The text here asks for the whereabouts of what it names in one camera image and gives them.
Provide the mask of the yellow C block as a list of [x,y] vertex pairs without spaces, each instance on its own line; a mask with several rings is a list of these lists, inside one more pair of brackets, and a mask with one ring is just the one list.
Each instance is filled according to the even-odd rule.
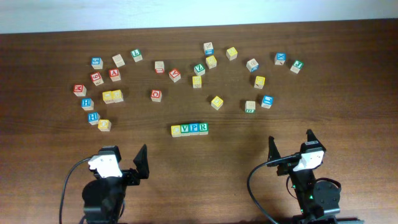
[[180,125],[173,125],[170,127],[171,135],[173,138],[180,137],[182,132],[181,132],[181,126]]

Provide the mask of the green V block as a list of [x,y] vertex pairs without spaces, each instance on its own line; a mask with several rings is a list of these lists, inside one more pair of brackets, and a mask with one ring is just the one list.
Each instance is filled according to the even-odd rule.
[[181,136],[190,136],[190,125],[189,124],[181,124]]

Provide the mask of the blue P block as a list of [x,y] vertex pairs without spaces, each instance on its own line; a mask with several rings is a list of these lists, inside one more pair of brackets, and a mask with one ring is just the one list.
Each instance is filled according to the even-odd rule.
[[189,133],[191,136],[193,135],[199,135],[199,124],[198,123],[191,123],[189,124]]

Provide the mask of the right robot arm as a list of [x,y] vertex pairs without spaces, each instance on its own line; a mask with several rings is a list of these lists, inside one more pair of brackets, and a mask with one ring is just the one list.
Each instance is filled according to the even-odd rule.
[[269,137],[268,166],[277,167],[277,175],[287,175],[292,181],[302,214],[293,217],[294,223],[338,223],[341,184],[333,179],[317,179],[313,171],[323,164],[326,148],[312,130],[300,151],[281,157],[274,137]]

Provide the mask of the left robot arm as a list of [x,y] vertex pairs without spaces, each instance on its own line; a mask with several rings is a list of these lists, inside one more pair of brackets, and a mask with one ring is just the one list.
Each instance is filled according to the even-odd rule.
[[104,146],[88,161],[96,179],[89,182],[82,192],[87,223],[117,223],[123,213],[127,187],[139,185],[142,179],[149,178],[146,145],[133,159],[135,169],[121,170],[120,161],[117,146]]

